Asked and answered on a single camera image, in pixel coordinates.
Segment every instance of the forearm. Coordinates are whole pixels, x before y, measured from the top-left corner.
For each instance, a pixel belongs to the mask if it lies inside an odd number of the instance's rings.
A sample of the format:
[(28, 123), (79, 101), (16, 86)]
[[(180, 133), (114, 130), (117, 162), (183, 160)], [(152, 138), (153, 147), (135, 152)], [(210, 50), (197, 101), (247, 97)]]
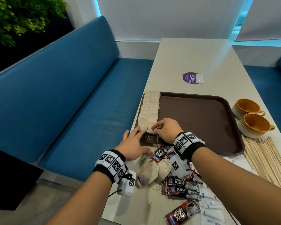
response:
[(109, 192), (110, 179), (94, 172), (46, 225), (98, 224)]
[(242, 224), (281, 224), (281, 189), (201, 147), (192, 156), (199, 174)]

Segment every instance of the hand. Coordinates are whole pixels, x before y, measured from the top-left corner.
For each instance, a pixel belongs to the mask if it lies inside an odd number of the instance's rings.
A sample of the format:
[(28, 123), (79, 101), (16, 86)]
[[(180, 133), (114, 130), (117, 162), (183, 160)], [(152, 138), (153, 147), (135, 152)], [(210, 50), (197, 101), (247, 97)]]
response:
[(176, 136), (183, 132), (180, 125), (176, 120), (165, 117), (161, 121), (155, 123), (152, 127), (152, 130), (160, 136), (165, 142), (169, 144), (174, 143)]
[(118, 150), (120, 153), (125, 156), (126, 160), (135, 160), (140, 157), (142, 154), (150, 151), (150, 147), (148, 146), (140, 146), (140, 139), (145, 133), (145, 131), (141, 131), (138, 133), (140, 126), (138, 125), (134, 130), (131, 131), (128, 137), (129, 130), (123, 135), (123, 141), (116, 146), (114, 149)]

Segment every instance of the blue bench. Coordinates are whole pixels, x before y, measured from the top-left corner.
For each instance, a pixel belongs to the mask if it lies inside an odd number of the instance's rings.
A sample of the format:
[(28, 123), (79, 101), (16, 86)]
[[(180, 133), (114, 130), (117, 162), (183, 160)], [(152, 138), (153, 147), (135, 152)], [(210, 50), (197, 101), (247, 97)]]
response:
[(281, 58), (277, 67), (244, 66), (281, 132)]
[(0, 150), (85, 181), (130, 129), (153, 60), (118, 58), (101, 16), (0, 73)]

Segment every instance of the white table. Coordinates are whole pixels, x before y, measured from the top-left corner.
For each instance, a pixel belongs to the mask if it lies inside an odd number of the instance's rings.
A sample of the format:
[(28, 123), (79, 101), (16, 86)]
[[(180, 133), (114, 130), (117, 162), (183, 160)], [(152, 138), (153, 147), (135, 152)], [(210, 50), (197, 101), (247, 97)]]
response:
[[(204, 84), (191, 85), (182, 79), (187, 72), (204, 74)], [(225, 98), (230, 106), (240, 98), (257, 102), (266, 118), (275, 125), (251, 79), (228, 40), (162, 38), (146, 87), (187, 94), (216, 95)], [(135, 126), (137, 113), (132, 126)], [(281, 133), (276, 128), (267, 133), (281, 155)], [(141, 159), (129, 162), (130, 170), (138, 171)], [(102, 218), (122, 224), (165, 224), (163, 217), (185, 200), (170, 200), (152, 188), (134, 189), (131, 198), (113, 195), (106, 203)], [(226, 224), (233, 224), (225, 215)], [(186, 224), (200, 224), (195, 215)]]

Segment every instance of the plastic tray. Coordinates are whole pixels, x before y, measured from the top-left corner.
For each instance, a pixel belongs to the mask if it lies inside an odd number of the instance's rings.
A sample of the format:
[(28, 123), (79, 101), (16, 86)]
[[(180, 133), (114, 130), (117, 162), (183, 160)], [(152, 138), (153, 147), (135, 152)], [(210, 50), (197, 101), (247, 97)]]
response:
[[(206, 147), (219, 155), (244, 152), (244, 143), (230, 105), (222, 97), (161, 92), (158, 121), (163, 118), (175, 119), (184, 131), (198, 136)], [(142, 136), (141, 141), (165, 144), (158, 136), (148, 133)]]

